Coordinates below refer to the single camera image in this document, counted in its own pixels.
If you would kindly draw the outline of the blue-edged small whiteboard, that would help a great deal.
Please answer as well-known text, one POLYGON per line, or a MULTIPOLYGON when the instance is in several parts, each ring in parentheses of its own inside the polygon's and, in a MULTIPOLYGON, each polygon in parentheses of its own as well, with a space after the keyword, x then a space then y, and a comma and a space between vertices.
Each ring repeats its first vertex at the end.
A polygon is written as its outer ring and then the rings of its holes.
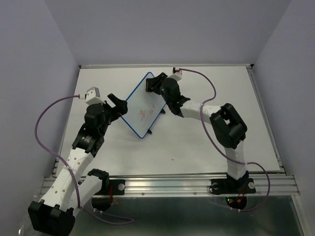
POLYGON ((146 80, 153 77, 153 73, 148 72, 130 93, 126 99, 128 111, 122 116, 123 121, 140 139, 151 134, 153 124, 166 105, 160 95, 146 92, 146 80))

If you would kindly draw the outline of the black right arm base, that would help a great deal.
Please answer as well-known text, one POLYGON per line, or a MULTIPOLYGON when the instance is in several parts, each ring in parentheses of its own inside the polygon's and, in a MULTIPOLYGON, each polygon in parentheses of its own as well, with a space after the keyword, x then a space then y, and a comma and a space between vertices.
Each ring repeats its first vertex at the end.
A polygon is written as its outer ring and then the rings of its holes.
POLYGON ((243 211, 248 202, 246 195, 256 193, 254 180, 249 177, 248 171, 238 180, 226 174, 226 178, 213 178, 210 182, 209 192, 214 195, 227 195, 227 205, 235 210, 243 211))

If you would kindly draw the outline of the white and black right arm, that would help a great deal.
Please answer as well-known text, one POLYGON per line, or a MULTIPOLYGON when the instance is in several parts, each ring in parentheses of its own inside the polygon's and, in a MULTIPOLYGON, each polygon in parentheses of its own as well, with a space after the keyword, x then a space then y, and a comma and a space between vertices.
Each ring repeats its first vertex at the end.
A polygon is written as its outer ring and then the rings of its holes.
POLYGON ((229 103, 223 106, 206 105, 216 98, 215 87, 214 96, 202 103, 181 95, 178 81, 181 80, 183 71, 199 74, 210 81, 198 71, 174 67, 170 76, 162 72, 156 77, 146 79, 145 90, 162 96, 172 114, 201 121, 207 136, 210 134, 205 124, 211 124, 217 141, 224 147, 224 152, 217 147, 212 138, 209 139, 218 152, 227 159, 226 186, 230 191, 237 192, 244 187, 243 179, 248 176, 243 153, 243 141, 248 128, 233 105, 229 103))

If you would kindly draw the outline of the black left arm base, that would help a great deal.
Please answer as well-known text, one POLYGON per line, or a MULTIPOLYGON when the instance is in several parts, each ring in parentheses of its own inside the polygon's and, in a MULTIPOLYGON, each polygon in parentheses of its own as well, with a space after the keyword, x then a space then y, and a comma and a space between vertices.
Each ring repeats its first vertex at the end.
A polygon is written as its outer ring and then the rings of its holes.
POLYGON ((94 193, 92 198, 92 207, 97 210, 107 211, 114 202, 114 195, 122 196, 125 194, 124 179, 111 179, 109 173, 99 169, 92 169, 87 176, 96 177, 100 180, 101 187, 94 193))

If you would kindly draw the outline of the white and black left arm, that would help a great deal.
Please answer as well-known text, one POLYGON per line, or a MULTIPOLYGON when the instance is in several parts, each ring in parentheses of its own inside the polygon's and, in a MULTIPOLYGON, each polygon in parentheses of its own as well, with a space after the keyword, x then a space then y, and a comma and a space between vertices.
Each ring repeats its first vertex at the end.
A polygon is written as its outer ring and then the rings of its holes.
POLYGON ((74 139, 68 158, 54 154, 64 163, 64 167, 50 189, 28 208, 34 230, 51 236, 67 236, 74 227, 76 215, 94 194, 113 193, 106 171, 92 169, 79 183, 85 169, 103 145, 108 126, 127 113, 125 100, 118 99, 112 93, 108 98, 114 103, 113 107, 98 95, 85 95, 88 107, 84 123, 74 139))

